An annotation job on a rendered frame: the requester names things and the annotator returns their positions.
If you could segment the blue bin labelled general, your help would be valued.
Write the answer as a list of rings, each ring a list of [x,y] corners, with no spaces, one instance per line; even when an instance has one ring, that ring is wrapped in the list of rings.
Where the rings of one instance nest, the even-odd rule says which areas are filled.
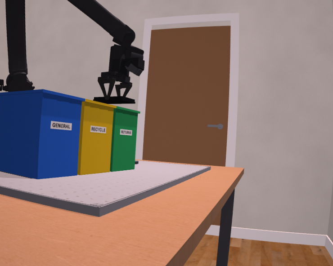
[[[34,179],[77,176],[84,101],[45,89],[0,93],[0,171]]]

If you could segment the yellow recycle bin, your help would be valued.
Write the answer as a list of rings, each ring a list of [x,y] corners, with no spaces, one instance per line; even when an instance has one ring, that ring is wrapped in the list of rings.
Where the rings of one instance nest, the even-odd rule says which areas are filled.
[[[78,175],[110,172],[114,108],[89,99],[82,102]]]

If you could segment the green open bin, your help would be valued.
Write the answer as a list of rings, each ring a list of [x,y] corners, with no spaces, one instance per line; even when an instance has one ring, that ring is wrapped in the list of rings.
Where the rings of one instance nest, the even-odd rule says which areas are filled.
[[[135,169],[138,114],[139,111],[114,108],[110,172]]]

